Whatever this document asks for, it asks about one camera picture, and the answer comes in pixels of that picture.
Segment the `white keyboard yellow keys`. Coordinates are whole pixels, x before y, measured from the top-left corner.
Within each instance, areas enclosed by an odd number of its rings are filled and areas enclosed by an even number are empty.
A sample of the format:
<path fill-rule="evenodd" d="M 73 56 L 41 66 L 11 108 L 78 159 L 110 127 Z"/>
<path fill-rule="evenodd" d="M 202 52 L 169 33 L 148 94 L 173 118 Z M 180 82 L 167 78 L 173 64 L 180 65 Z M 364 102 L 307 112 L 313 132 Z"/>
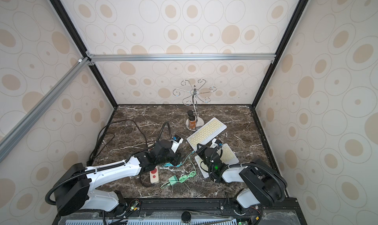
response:
<path fill-rule="evenodd" d="M 218 154 L 223 152 L 221 156 L 221 161 L 227 165 L 232 165 L 232 164 L 237 164 L 239 160 L 235 156 L 234 152 L 231 150 L 228 144 L 224 144 L 222 149 L 218 151 Z M 201 159 L 200 156 L 196 155 L 195 156 L 195 161 L 198 164 L 198 167 L 203 175 L 204 178 L 209 178 L 209 173 L 208 173 L 208 167 L 205 165 L 203 160 Z"/>
<path fill-rule="evenodd" d="M 200 129 L 195 131 L 187 138 L 187 142 L 194 151 L 197 150 L 197 145 L 205 145 L 212 141 L 216 136 L 222 133 L 227 126 L 217 118 L 212 118 L 209 122 L 203 125 Z"/>

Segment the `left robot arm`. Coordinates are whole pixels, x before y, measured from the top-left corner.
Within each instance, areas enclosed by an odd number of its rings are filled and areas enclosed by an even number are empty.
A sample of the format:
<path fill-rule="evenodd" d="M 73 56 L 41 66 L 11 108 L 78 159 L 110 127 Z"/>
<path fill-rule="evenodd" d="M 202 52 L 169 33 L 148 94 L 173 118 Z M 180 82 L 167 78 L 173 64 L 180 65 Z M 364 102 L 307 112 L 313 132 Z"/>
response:
<path fill-rule="evenodd" d="M 60 216 L 82 209 L 114 211 L 125 205 L 120 192 L 105 192 L 98 188 L 126 177 L 153 171 L 166 163 L 178 165 L 181 154 L 177 149 L 183 142 L 180 137 L 159 140 L 152 146 L 132 154 L 127 160 L 96 167 L 77 163 L 58 180 L 45 196 L 45 202 L 57 207 Z"/>

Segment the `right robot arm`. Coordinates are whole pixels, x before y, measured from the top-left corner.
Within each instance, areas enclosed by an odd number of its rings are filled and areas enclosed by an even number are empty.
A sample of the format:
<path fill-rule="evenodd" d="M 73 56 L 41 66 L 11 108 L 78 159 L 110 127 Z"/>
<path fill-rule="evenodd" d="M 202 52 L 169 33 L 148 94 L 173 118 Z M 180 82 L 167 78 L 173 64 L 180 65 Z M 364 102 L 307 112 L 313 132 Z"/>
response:
<path fill-rule="evenodd" d="M 215 183 L 243 182 L 247 185 L 229 200 L 237 213 L 244 213 L 255 205 L 272 206 L 285 199 L 287 182 L 261 159 L 250 163 L 227 165 L 221 160 L 223 145 L 217 140 L 215 146 L 198 144 L 196 153 L 207 166 L 205 172 Z"/>

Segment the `green USB charger adapter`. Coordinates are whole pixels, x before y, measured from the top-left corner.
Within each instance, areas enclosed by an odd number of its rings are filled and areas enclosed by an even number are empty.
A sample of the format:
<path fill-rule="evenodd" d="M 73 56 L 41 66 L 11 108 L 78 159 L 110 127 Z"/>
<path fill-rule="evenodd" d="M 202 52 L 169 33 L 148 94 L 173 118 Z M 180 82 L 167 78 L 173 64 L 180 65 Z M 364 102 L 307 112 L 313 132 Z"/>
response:
<path fill-rule="evenodd" d="M 170 186 L 174 186 L 175 184 L 177 184 L 179 182 L 179 180 L 177 179 L 177 176 L 174 175 L 172 177 L 169 178 L 169 185 Z"/>

